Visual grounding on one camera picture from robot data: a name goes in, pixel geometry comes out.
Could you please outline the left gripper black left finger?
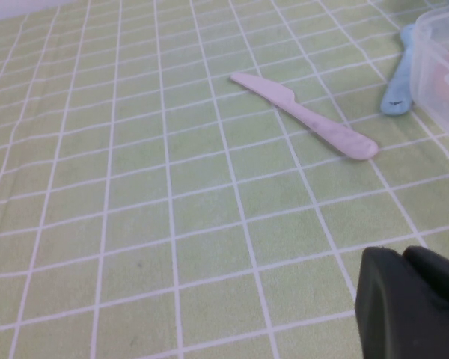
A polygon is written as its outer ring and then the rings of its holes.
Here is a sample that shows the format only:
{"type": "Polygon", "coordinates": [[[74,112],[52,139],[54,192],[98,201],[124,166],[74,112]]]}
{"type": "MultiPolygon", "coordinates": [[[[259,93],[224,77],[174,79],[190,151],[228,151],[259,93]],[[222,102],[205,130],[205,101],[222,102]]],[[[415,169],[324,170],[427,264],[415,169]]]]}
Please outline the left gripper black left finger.
{"type": "Polygon", "coordinates": [[[449,309],[394,250],[364,249],[355,317],[364,358],[449,358],[449,309]]]}

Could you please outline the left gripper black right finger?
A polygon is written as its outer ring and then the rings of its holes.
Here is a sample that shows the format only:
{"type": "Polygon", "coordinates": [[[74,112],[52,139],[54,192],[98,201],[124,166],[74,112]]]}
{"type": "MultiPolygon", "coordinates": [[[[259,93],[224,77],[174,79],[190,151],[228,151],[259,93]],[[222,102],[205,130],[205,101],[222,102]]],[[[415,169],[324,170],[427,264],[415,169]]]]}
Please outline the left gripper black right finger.
{"type": "Polygon", "coordinates": [[[403,257],[442,305],[449,309],[449,259],[418,246],[408,247],[403,257]]]}

